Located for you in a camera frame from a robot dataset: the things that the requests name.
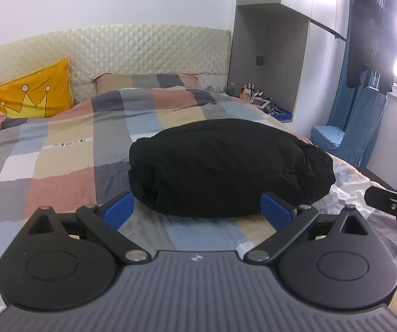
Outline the black puffer jacket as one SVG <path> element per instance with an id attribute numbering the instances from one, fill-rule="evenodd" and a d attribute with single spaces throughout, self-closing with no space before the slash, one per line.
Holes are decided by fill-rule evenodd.
<path id="1" fill-rule="evenodd" d="M 333 160 L 295 135 L 236 118 L 198 121 L 136 140 L 128 171 L 132 194 L 165 215 L 245 217 L 271 192 L 290 205 L 325 197 Z"/>

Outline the yellow crown pillow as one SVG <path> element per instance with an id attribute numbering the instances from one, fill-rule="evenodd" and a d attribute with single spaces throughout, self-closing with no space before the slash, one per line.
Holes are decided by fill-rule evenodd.
<path id="1" fill-rule="evenodd" d="M 0 84 L 0 113 L 8 118 L 51 118 L 72 106 L 67 57 Z"/>

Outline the white tablet device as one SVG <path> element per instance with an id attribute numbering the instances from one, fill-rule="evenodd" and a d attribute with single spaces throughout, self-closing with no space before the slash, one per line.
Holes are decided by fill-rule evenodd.
<path id="1" fill-rule="evenodd" d="M 250 103 L 252 105 L 258 107 L 260 110 L 264 110 L 264 109 L 267 109 L 270 106 L 271 101 L 270 100 L 265 100 L 265 99 L 260 98 L 260 97 L 256 97 L 256 98 L 253 98 L 250 101 Z"/>

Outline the hanging black garment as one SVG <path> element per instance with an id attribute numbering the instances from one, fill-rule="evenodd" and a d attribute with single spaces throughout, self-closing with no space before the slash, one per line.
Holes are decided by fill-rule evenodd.
<path id="1" fill-rule="evenodd" d="M 372 70 L 380 75 L 378 89 L 392 91 L 393 67 L 397 58 L 397 0 L 354 0 L 351 7 L 346 85 L 361 85 L 361 74 Z"/>

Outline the plaid pillow at headboard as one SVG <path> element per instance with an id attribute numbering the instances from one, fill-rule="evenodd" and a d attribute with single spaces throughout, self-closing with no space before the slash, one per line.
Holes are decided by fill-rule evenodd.
<path id="1" fill-rule="evenodd" d="M 103 74 L 95 80 L 96 94 L 120 89 L 165 89 L 176 86 L 199 87 L 198 74 Z"/>

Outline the cream quilted headboard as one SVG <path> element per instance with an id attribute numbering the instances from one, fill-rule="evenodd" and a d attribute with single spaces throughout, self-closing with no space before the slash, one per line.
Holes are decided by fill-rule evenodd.
<path id="1" fill-rule="evenodd" d="M 96 94 L 103 74 L 204 74 L 224 86 L 231 32 L 186 25 L 101 25 L 35 35 L 0 45 L 0 84 L 70 60 L 75 102 Z"/>

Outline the blue curtain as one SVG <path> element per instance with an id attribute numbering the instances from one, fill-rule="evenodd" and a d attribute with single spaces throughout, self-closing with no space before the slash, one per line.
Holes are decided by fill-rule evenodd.
<path id="1" fill-rule="evenodd" d="M 353 1 L 350 0 L 349 5 L 346 54 L 327 124 L 345 132 L 343 141 L 332 154 L 352 166 L 364 167 L 369 162 L 375 146 L 378 129 L 387 104 L 387 95 L 390 92 L 383 94 L 379 91 L 380 75 L 372 70 L 364 71 L 361 74 L 360 86 L 350 89 L 346 85 Z M 377 2 L 381 6 L 385 5 L 385 0 L 377 0 Z"/>

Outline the dark wall switch right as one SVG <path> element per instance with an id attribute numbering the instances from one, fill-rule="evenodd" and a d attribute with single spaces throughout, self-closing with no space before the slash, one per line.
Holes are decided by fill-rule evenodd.
<path id="1" fill-rule="evenodd" d="M 256 56 L 255 65 L 256 66 L 263 66 L 265 61 L 264 56 Z"/>

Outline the grey wall cabinet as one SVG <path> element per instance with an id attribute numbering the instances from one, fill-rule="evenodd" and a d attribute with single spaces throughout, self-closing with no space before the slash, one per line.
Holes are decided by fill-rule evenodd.
<path id="1" fill-rule="evenodd" d="M 228 84 L 248 82 L 292 113 L 327 123 L 346 50 L 350 0 L 237 0 Z M 256 56 L 264 56 L 256 66 Z"/>

